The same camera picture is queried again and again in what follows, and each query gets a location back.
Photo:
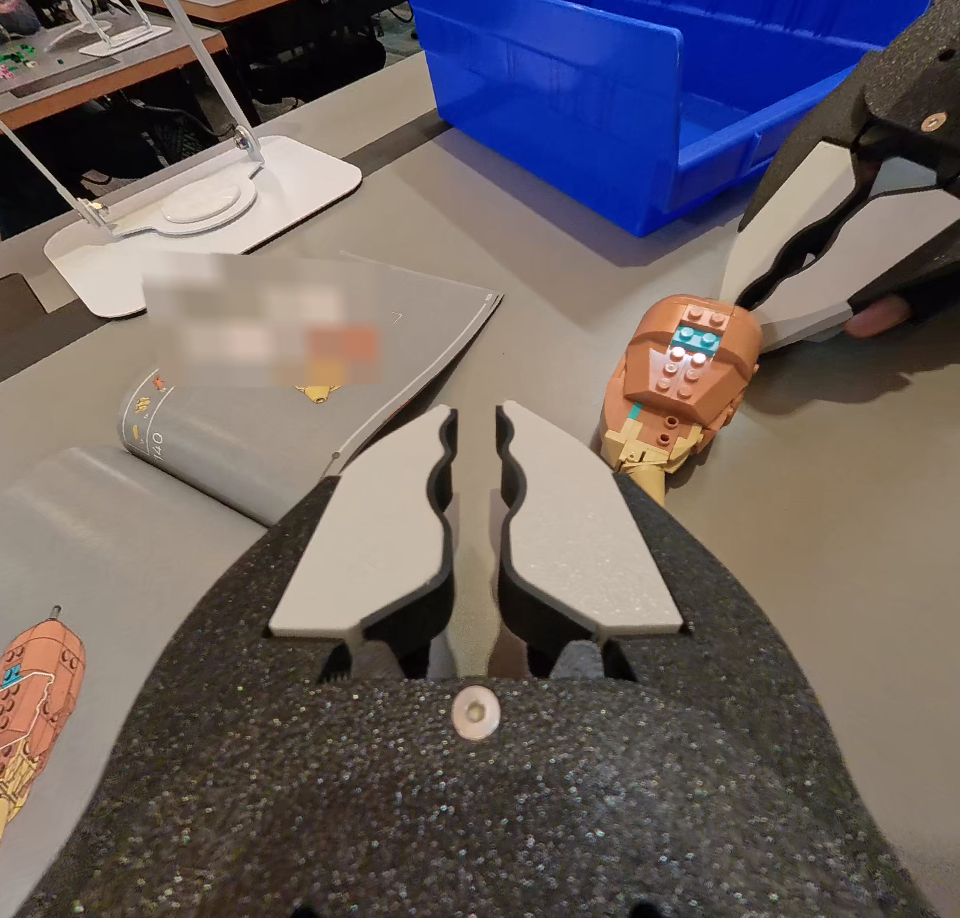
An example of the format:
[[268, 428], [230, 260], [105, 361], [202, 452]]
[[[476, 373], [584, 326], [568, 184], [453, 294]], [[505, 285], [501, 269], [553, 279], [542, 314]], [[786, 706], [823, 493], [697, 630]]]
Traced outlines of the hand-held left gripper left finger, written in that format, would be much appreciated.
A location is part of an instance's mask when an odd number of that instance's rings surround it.
[[273, 636], [429, 642], [430, 624], [381, 627], [415, 602], [452, 602], [451, 463], [458, 413], [439, 405], [369, 445], [341, 472], [269, 621]]

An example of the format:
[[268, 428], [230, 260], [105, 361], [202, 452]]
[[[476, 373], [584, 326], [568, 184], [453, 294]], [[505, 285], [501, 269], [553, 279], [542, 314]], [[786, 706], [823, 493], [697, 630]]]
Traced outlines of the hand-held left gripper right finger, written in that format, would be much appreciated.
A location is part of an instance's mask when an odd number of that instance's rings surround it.
[[677, 633], [681, 612], [609, 467], [514, 400], [496, 412], [508, 629], [522, 640]]

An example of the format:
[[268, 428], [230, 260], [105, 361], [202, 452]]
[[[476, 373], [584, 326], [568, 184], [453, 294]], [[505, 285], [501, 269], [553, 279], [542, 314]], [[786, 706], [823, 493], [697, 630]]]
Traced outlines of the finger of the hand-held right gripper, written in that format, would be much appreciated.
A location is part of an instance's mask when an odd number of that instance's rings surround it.
[[870, 197], [822, 253], [751, 312], [766, 353], [834, 331], [890, 297], [924, 311], [958, 297], [959, 199], [939, 187]]
[[742, 220], [720, 299], [754, 310], [823, 252], [844, 217], [867, 199], [879, 171], [875, 157], [817, 143], [766, 203]]

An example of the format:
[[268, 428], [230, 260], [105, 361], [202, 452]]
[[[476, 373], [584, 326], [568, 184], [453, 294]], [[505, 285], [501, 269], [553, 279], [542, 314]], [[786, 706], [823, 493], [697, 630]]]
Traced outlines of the brown toy brick model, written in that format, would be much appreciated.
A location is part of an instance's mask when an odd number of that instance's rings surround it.
[[747, 310], [690, 295], [656, 302], [606, 384], [598, 452], [663, 505], [666, 479], [727, 426], [758, 370]]

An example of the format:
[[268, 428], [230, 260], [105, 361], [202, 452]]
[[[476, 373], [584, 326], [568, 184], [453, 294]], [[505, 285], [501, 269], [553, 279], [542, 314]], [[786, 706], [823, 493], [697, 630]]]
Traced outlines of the grey desk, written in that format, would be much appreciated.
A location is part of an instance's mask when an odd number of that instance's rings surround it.
[[[423, 57], [292, 114], [370, 144], [433, 107]], [[637, 240], [459, 132], [373, 172], [268, 247], [358, 252], [503, 292], [438, 391], [459, 412], [459, 550], [449, 679], [319, 681], [327, 645], [265, 636], [322, 507], [313, 489], [171, 636], [102, 776], [43, 870], [2, 862], [2, 915], [880, 916], [898, 865], [958, 916], [958, 310], [873, 342], [761, 360], [706, 462], [666, 509], [627, 487], [695, 633], [740, 583], [830, 728], [768, 770], [752, 723], [773, 690], [722, 706], [653, 640], [629, 680], [515, 679], [494, 648], [495, 411], [503, 399], [587, 441], [628, 335], [655, 300], [709, 295], [738, 193]], [[143, 322], [108, 324], [2, 385], [2, 492], [81, 438], [115, 437], [147, 372]]]

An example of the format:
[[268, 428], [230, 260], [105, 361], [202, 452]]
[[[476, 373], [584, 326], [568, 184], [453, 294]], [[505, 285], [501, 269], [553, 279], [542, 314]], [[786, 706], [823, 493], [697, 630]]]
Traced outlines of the person's right hand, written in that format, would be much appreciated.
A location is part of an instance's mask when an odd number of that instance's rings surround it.
[[854, 314], [844, 324], [844, 332], [858, 340], [874, 338], [906, 323], [911, 314], [912, 308], [907, 300], [889, 296]]

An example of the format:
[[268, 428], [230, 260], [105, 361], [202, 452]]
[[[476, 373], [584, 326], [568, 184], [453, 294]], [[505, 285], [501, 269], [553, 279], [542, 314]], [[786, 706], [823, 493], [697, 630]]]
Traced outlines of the grey instruction booklet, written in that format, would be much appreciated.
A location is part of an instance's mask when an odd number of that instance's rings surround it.
[[70, 448], [2, 492], [2, 862], [43, 870], [163, 647], [227, 568], [468, 347], [502, 300], [348, 255], [390, 312], [378, 382], [322, 401], [174, 387], [152, 371], [122, 445]]

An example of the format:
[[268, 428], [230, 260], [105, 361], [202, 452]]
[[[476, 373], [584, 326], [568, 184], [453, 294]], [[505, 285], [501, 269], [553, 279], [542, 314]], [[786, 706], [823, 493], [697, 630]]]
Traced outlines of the clear stand with white base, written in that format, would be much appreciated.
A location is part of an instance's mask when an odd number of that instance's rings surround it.
[[180, 2], [162, 1], [234, 119], [230, 150], [104, 204], [74, 197], [1, 125], [81, 218], [51, 237], [44, 254], [86, 309], [105, 320], [145, 310], [144, 268], [161, 252], [255, 250], [354, 193], [363, 180], [357, 167], [294, 139], [258, 137]]
[[74, 22], [60, 29], [46, 45], [50, 55], [60, 47], [87, 39], [78, 53], [105, 60], [142, 46], [171, 32], [168, 26], [151, 22], [138, 0], [66, 0]]

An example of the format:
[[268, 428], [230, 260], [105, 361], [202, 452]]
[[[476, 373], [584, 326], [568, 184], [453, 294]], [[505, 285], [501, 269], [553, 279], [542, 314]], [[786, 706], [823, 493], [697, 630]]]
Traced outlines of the black office chair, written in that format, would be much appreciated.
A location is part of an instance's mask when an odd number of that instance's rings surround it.
[[80, 112], [79, 180], [93, 196], [196, 156], [235, 132], [233, 125], [216, 131], [192, 111], [150, 105], [125, 93], [95, 99]]

